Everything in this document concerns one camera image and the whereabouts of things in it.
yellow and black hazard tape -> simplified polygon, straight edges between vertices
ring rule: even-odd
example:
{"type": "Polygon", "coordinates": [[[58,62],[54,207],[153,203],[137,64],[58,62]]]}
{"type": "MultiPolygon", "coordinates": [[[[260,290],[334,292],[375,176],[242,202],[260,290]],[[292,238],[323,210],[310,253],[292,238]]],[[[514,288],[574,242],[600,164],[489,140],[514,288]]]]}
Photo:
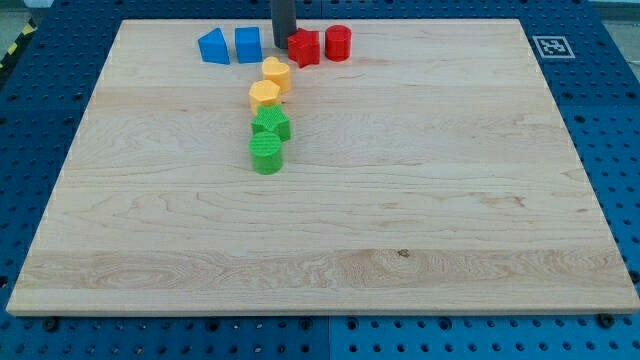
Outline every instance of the yellow and black hazard tape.
{"type": "Polygon", "coordinates": [[[7,53],[2,57],[2,60],[0,60],[0,89],[2,89],[9,79],[9,75],[11,75],[11,72],[18,64],[20,56],[22,56],[27,49],[27,45],[31,42],[36,30],[35,22],[33,19],[30,19],[18,35],[16,41],[9,46],[7,53]]]}

wood grain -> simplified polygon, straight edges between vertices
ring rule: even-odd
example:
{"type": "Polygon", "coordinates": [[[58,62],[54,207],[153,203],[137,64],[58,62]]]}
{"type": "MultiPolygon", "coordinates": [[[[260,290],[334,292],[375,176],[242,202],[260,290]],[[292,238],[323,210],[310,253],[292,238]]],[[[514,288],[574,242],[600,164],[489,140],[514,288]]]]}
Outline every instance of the wood grain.
{"type": "Polygon", "coordinates": [[[259,64],[202,63],[195,42],[220,26],[233,54],[248,25],[122,23],[12,314],[640,308],[516,20],[349,21],[347,62],[292,64],[272,176],[247,150],[259,64]]]}

blue cube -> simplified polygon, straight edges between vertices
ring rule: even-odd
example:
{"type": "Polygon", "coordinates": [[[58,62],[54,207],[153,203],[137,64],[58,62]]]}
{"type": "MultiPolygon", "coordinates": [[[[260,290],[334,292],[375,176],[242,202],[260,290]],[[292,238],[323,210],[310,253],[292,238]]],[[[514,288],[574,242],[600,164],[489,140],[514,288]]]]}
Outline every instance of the blue cube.
{"type": "Polygon", "coordinates": [[[227,42],[224,41],[224,35],[220,28],[215,28],[212,32],[198,39],[198,45],[200,46],[202,61],[230,64],[227,42]]]}
{"type": "Polygon", "coordinates": [[[236,52],[241,64],[261,62],[262,46],[258,27],[236,28],[236,52]]]}

red block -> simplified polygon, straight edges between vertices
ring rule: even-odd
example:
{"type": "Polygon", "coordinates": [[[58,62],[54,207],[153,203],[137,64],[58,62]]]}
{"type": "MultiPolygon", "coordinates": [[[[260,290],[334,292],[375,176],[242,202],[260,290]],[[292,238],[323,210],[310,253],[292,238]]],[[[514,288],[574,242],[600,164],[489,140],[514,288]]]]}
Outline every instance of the red block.
{"type": "Polygon", "coordinates": [[[289,59],[296,61],[303,68],[309,64],[320,64],[320,40],[317,31],[299,28],[287,38],[289,59]]]}
{"type": "Polygon", "coordinates": [[[331,61],[345,61],[351,56],[351,29],[330,26],[324,33],[324,55],[331,61]]]}

blue pegboard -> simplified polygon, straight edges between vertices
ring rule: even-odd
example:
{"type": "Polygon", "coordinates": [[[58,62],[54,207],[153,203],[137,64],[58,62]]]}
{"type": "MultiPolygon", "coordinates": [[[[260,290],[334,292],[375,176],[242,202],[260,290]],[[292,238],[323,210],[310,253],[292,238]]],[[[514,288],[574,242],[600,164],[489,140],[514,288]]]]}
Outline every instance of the blue pegboard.
{"type": "MultiPolygon", "coordinates": [[[[640,85],[581,0],[299,0],[301,18],[518,18],[574,59],[536,56],[630,273],[640,270],[640,85]]],[[[120,21],[268,18],[266,0],[58,0],[0,92],[4,308],[120,21]]],[[[640,358],[640,315],[15,319],[0,359],[640,358]]]]}

